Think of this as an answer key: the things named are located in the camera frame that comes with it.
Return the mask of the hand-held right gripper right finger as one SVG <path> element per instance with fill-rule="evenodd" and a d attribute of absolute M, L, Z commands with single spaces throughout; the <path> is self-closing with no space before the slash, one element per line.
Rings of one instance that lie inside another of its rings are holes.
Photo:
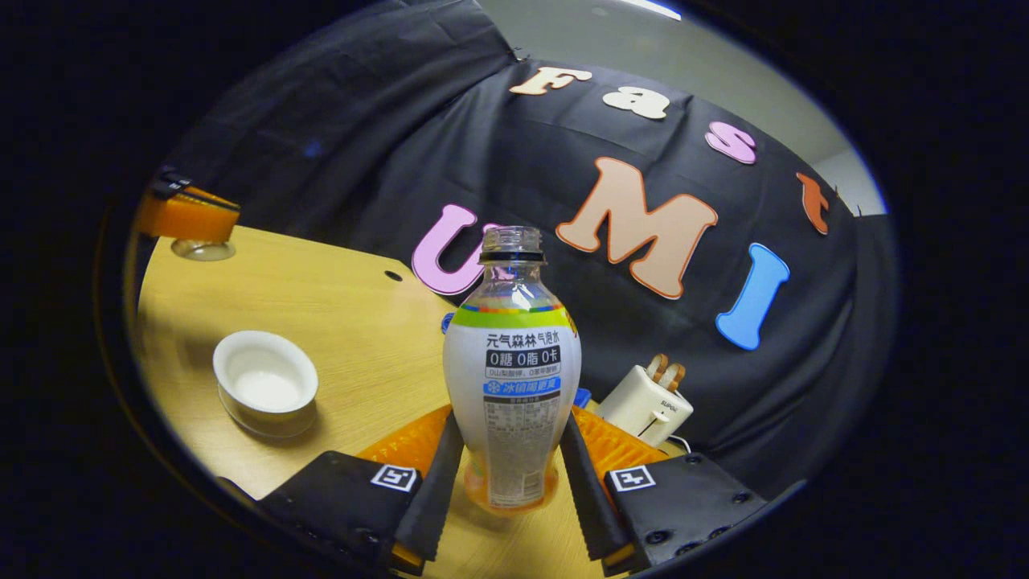
<path fill-rule="evenodd" d="M 605 575 L 691 558 L 769 508 L 705 455 L 670 457 L 573 408 L 561 454 L 588 556 Z"/>

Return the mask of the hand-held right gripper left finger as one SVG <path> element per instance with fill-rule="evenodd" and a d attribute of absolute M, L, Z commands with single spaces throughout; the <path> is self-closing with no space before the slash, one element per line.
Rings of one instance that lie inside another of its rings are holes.
<path fill-rule="evenodd" d="M 445 404 L 360 454 L 318 455 L 257 506 L 324 556 L 419 576 L 437 557 L 463 447 Z"/>

